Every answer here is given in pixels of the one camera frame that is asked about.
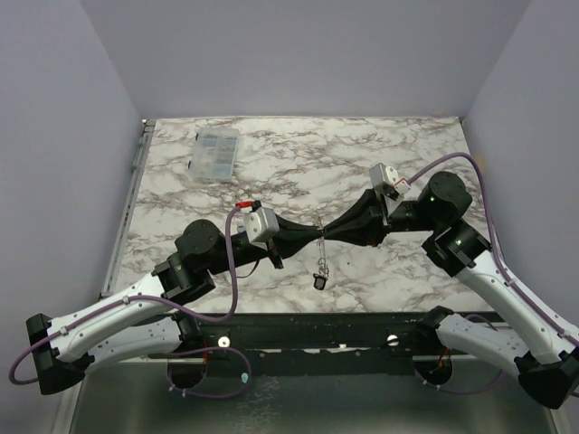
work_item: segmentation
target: marble tabletop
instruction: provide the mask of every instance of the marble tabletop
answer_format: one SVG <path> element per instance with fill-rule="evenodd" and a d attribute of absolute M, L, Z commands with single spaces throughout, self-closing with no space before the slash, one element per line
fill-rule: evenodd
<path fill-rule="evenodd" d="M 241 131 L 230 183 L 200 183 L 187 170 L 200 127 Z M 236 202 L 259 199 L 278 215 L 304 224 L 314 224 L 318 212 L 328 224 L 371 186 L 368 169 L 373 165 L 393 165 L 410 176 L 455 151 L 468 152 L 457 118 L 160 119 L 115 288 L 127 287 L 173 253 L 174 240 L 188 223 L 209 219 L 223 231 L 226 214 Z M 465 181 L 474 198 L 465 218 L 487 235 L 472 168 L 464 160 L 441 167 Z M 407 198 L 416 197 L 427 179 L 416 182 Z M 324 291 L 312 287 L 312 274 L 318 269 L 316 243 L 285 259 L 284 269 L 274 269 L 264 260 L 253 275 L 240 280 L 238 312 L 425 311 L 438 305 L 489 309 L 477 294 L 426 258 L 421 243 L 427 235 L 391 234 L 377 248 L 326 241 L 330 278 Z M 239 274 L 251 268 L 241 267 Z M 229 309 L 229 274 L 215 276 L 214 281 L 217 288 L 191 307 L 202 312 Z"/>

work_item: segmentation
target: transparent storage box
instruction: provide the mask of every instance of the transparent storage box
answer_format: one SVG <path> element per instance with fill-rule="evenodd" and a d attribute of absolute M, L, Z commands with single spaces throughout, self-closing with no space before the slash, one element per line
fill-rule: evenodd
<path fill-rule="evenodd" d="M 193 178 L 231 181 L 240 132 L 235 128 L 201 128 L 189 170 Z"/>

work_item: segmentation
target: gray wall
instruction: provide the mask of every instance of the gray wall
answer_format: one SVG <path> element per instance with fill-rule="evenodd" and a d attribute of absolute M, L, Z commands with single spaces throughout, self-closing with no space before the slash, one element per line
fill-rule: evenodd
<path fill-rule="evenodd" d="M 95 301 L 140 119 L 78 0 L 0 14 L 0 432 L 43 434 L 58 397 L 8 383 L 24 321 Z M 27 361 L 18 373 L 33 375 Z"/>
<path fill-rule="evenodd" d="M 470 149 L 487 162 L 508 264 L 575 324 L 578 79 L 579 3 L 534 0 L 464 122 Z M 579 400 L 568 405 L 579 432 Z"/>
<path fill-rule="evenodd" d="M 528 0 L 81 0 L 143 117 L 465 115 Z"/>

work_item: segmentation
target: red connector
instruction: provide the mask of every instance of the red connector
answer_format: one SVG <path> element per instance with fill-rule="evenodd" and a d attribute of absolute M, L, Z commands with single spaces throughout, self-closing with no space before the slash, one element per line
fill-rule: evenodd
<path fill-rule="evenodd" d="M 239 206 L 240 208 L 249 208 L 250 206 L 253 206 L 253 201 L 238 202 L 235 206 Z"/>

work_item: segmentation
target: screw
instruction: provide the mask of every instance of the screw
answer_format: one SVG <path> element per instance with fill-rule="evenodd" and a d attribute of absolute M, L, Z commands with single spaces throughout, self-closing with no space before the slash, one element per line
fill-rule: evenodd
<path fill-rule="evenodd" d="M 397 335 L 389 335 L 386 339 L 388 346 L 398 346 L 400 344 L 400 340 L 398 339 Z"/>

